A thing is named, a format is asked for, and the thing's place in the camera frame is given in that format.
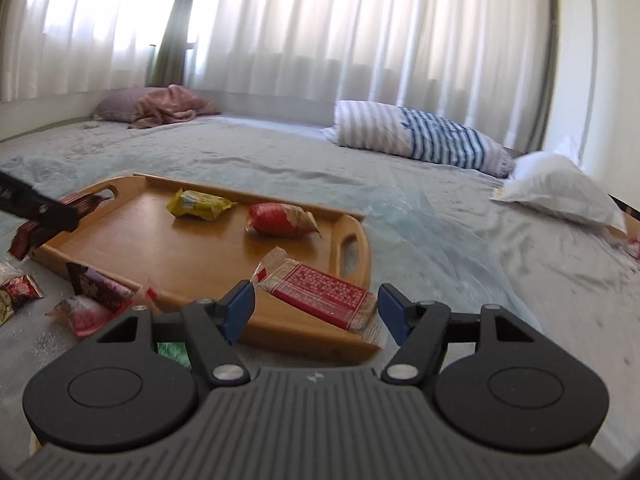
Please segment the white sheer curtain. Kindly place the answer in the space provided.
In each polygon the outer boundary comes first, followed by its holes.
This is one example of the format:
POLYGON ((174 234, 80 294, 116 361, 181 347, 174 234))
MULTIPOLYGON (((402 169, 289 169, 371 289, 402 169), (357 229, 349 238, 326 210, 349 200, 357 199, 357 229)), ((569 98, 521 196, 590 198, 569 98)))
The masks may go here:
MULTIPOLYGON (((1 133, 147 86, 175 0, 1 0, 1 133)), ((538 148, 552 0, 194 0, 184 84, 226 110, 320 122, 341 100, 426 110, 538 148)))

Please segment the red white biscuit packet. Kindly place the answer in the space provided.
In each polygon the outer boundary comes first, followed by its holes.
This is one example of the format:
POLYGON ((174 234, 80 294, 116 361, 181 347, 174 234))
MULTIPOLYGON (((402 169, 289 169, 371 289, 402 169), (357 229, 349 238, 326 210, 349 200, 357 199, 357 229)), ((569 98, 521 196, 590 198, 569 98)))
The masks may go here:
POLYGON ((291 258, 281 247, 268 252, 250 279, 290 306, 384 348, 386 330, 373 292, 291 258))

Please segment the purple pillow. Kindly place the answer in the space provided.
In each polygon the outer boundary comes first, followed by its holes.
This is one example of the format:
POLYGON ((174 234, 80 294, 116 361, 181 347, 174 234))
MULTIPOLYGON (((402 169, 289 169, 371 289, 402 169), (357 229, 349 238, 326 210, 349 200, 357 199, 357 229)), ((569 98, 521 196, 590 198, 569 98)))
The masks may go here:
POLYGON ((93 120, 128 122, 138 117, 137 102, 155 90, 155 87, 132 87, 118 90, 103 99, 91 113, 93 120))

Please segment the pink cake packet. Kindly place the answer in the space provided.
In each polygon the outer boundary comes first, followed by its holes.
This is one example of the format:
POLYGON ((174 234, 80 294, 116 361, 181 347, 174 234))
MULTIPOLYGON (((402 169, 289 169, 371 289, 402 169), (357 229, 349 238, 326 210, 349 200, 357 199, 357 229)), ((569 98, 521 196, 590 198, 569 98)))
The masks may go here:
POLYGON ((132 298, 134 296, 128 295, 122 301, 111 301, 110 307, 115 308, 112 311, 89 297, 73 296, 61 300, 46 315, 58 322, 66 323, 75 337, 84 339, 96 333, 113 318, 117 318, 130 306, 132 298))

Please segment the olive green drape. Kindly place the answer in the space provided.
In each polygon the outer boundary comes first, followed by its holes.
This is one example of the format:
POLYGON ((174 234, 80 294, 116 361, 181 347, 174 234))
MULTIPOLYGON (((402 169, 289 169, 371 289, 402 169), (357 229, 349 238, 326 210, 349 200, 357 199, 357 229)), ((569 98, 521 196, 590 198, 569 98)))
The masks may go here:
POLYGON ((146 84, 149 87, 168 87, 184 84, 188 32, 194 0, 175 0, 160 46, 153 56, 146 84))

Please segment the green snack packet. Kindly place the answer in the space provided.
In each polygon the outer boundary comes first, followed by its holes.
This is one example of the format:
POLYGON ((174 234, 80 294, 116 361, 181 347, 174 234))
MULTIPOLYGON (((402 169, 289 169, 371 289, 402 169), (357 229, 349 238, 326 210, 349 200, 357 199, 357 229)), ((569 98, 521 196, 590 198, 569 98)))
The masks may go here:
POLYGON ((171 361, 175 361, 185 368, 191 368, 191 361, 183 342, 159 342, 157 353, 171 361))

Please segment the dark red wafer packet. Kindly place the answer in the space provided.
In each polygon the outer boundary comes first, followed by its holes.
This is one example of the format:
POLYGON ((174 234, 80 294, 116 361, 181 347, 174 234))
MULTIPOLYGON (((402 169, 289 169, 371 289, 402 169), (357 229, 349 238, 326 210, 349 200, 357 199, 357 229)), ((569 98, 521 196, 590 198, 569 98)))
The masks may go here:
POLYGON ((97 270, 79 263, 68 262, 66 271, 76 295, 86 296, 111 312, 117 312, 132 305, 134 292, 97 270))

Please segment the wooden serving tray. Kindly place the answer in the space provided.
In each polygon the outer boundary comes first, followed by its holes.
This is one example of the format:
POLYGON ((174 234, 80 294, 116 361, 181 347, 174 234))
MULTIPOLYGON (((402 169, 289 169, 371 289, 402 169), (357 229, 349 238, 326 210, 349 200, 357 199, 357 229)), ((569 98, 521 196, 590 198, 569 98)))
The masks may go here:
POLYGON ((149 174, 98 182, 89 192, 114 196, 80 222, 32 251, 32 258, 65 275, 76 262, 131 287, 150 284, 165 312, 195 299, 217 299, 238 281, 252 277, 262 257, 282 247, 292 258, 349 283, 367 288, 371 251, 363 214, 307 205, 320 231, 298 240, 247 232, 247 209, 260 195, 214 188, 149 174), (232 200, 215 221, 176 218, 167 209, 179 190, 194 190, 232 200))

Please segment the dark red chocolate bar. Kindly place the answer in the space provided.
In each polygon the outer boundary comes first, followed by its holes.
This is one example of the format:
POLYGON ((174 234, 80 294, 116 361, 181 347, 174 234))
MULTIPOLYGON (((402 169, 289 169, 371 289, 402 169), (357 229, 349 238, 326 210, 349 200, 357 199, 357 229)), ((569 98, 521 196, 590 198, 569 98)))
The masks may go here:
POLYGON ((48 210, 44 220, 28 220, 15 232, 8 253, 17 260, 25 259, 28 254, 51 238, 63 232, 73 232, 82 218, 96 210, 107 197, 96 194, 73 194, 62 199, 61 204, 72 214, 64 210, 48 210))

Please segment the pink blanket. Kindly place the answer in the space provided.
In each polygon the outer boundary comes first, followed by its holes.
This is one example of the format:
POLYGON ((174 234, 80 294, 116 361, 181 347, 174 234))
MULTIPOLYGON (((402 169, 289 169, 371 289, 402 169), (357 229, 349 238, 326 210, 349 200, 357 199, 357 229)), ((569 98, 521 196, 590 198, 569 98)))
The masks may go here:
POLYGON ((198 116, 221 114, 213 102, 178 84, 151 90, 137 100, 136 109, 137 114, 129 125, 130 129, 180 124, 198 116))

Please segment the yellow snack packet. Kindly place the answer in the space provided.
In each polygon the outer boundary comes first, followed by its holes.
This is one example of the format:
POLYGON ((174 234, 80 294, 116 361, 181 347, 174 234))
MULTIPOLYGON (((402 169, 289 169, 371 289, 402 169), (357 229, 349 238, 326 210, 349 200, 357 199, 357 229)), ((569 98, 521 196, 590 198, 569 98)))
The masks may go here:
POLYGON ((235 202, 228 198, 180 188, 166 209, 176 218, 190 216, 215 221, 234 206, 235 202))

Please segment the gold red snack packet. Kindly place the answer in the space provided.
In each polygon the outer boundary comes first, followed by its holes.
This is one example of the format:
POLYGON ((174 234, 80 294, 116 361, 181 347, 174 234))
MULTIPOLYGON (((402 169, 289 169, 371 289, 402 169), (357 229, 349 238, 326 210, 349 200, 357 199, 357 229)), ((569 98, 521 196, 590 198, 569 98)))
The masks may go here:
POLYGON ((31 275, 15 272, 2 274, 0 324, 6 324, 25 304, 43 297, 42 289, 31 275))

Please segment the blue white striped pillow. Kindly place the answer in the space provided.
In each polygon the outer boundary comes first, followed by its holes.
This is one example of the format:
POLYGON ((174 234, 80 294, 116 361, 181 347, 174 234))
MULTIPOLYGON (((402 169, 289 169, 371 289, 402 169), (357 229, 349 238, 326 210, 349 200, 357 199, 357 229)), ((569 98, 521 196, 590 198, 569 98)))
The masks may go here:
POLYGON ((506 149, 486 134, 423 110, 369 101, 338 101, 323 130, 343 148, 471 169, 504 179, 514 169, 506 149))

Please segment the light blue bedspread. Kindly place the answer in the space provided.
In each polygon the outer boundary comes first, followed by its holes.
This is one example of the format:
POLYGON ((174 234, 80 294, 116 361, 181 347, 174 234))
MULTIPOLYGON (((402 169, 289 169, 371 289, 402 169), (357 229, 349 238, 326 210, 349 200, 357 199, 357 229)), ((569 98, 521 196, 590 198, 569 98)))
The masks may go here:
POLYGON ((608 386, 596 449, 615 465, 638 452, 638 263, 611 235, 494 202, 491 177, 239 117, 61 126, 3 141, 1 168, 53 197, 141 172, 361 212, 374 284, 462 311, 489 301, 514 309, 608 386))

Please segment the small white object on bed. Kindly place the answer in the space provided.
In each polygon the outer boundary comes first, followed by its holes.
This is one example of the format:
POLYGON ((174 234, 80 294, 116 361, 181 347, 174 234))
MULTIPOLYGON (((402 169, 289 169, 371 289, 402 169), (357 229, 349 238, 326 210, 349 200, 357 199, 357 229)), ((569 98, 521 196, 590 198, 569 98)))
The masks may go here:
POLYGON ((94 128, 99 128, 100 123, 99 122, 95 122, 94 120, 90 120, 90 122, 84 122, 82 124, 82 128, 84 129, 94 129, 94 128))

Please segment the red orange snack bag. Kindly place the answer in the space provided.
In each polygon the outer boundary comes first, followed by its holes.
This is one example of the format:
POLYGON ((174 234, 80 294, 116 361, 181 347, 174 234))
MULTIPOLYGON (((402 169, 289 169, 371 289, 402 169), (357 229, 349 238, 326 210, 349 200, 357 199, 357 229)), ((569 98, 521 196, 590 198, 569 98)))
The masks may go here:
POLYGON ((291 204, 255 204, 247 214, 247 227, 262 235, 299 238, 320 232, 310 211, 291 204))

